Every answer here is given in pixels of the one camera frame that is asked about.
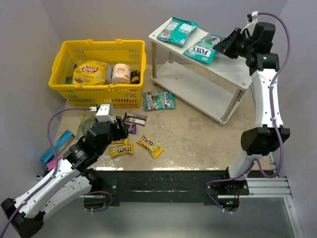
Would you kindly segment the Fox's mint blossom candy bag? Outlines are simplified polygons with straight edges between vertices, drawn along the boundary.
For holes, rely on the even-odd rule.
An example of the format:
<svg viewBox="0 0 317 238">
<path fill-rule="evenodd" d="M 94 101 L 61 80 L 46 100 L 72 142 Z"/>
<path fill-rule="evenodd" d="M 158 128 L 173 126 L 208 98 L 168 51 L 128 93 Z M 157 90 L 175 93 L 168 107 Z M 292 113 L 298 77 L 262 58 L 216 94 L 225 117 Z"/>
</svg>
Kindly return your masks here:
<svg viewBox="0 0 317 238">
<path fill-rule="evenodd" d="M 213 47 L 225 39 L 226 37 L 223 36 L 207 34 L 193 46 L 185 50 L 183 55 L 191 59 L 210 64 L 216 54 Z"/>
</svg>

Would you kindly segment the teal candy bag back side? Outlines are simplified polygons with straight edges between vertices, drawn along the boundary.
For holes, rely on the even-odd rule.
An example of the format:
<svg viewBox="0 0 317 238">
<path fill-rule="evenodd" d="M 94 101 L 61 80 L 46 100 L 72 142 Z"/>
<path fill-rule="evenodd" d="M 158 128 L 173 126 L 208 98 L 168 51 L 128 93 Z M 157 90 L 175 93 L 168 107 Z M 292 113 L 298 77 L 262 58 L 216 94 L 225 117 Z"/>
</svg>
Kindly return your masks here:
<svg viewBox="0 0 317 238">
<path fill-rule="evenodd" d="M 172 17 L 170 22 L 158 34 L 157 39 L 183 47 L 189 35 L 198 28 L 198 24 L 193 21 Z"/>
</svg>

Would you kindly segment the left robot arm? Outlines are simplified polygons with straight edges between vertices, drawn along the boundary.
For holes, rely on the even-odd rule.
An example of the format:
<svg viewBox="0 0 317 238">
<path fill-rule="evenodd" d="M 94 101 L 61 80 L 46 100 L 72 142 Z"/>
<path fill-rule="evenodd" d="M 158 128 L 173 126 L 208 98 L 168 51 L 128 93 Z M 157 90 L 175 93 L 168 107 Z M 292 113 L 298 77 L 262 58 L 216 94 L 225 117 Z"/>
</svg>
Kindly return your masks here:
<svg viewBox="0 0 317 238">
<path fill-rule="evenodd" d="M 77 143 L 69 147 L 55 168 L 35 186 L 16 199 L 1 203 L 8 221 L 20 237 L 30 238 L 44 225 L 54 210 L 77 196 L 90 193 L 99 178 L 91 169 L 106 148 L 113 142 L 128 137 L 128 125 L 122 117 L 115 121 L 97 121 Z"/>
</svg>

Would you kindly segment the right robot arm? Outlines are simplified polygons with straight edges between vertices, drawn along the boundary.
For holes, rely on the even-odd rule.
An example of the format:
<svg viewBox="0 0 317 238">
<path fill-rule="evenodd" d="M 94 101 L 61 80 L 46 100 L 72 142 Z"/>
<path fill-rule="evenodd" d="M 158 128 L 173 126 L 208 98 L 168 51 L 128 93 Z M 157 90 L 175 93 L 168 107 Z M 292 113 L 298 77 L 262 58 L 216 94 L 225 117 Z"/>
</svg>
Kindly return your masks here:
<svg viewBox="0 0 317 238">
<path fill-rule="evenodd" d="M 243 29 L 236 28 L 213 47 L 231 59 L 246 60 L 256 109 L 255 126 L 242 133 L 242 153 L 227 168 L 223 182 L 244 181 L 260 158 L 277 149 L 284 155 L 283 143 L 290 137 L 290 129 L 284 127 L 279 111 L 277 80 L 282 68 L 278 54 L 270 51 L 274 34 L 274 24 L 249 23 Z"/>
</svg>

